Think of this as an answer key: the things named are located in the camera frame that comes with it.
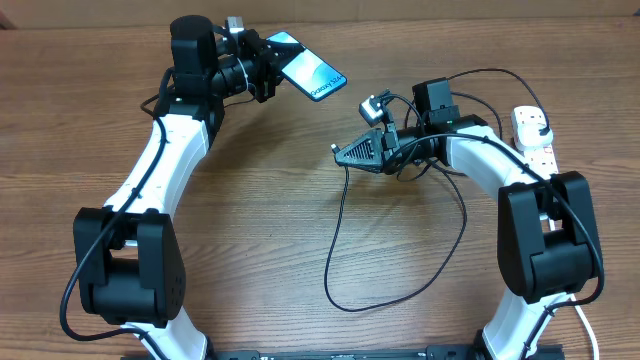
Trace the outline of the blue Samsung Galaxy smartphone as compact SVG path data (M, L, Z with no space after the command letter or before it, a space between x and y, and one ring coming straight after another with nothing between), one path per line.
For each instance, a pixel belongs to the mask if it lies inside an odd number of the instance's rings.
M283 69L282 75L314 102L322 101L347 84L347 78L302 45Z

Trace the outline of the white power strip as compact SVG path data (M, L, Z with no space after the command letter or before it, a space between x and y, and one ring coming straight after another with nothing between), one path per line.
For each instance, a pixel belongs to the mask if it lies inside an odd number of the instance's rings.
M541 176L558 174L552 147L553 131L540 134L546 128L542 110L534 106L515 107L511 112L511 122L514 144L526 163Z

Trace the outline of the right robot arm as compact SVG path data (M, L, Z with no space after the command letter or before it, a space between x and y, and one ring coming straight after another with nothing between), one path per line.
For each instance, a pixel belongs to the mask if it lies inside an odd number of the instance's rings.
M370 129L337 165L387 175L411 163L442 162L480 186L498 206L497 260L506 284L495 315L470 345L430 345L429 359L561 359L561 346L537 341L561 308L598 299L605 272L589 184L578 172L542 174L476 115L463 116L449 82L416 84L413 127L398 129L384 91L364 100Z

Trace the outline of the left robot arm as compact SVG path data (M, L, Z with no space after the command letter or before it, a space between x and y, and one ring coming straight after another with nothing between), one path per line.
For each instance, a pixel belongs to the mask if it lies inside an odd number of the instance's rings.
M158 93L142 104L149 141L126 181L100 208L73 222L76 268L68 290L103 318L109 335L137 337L154 359L212 359L210 338L185 307L186 270L173 217L197 164L221 127L227 98L275 93L304 46L264 39L236 17L224 26L200 15L170 26L173 64Z

